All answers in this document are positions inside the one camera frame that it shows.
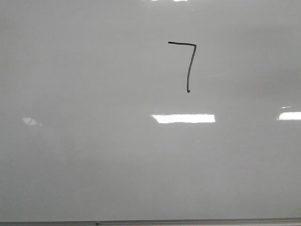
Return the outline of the white whiteboard with aluminium frame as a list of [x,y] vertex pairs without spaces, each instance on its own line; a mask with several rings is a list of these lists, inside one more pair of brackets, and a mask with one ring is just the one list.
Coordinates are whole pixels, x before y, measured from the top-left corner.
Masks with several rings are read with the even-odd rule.
[[3,0],[1,221],[298,218],[298,0]]

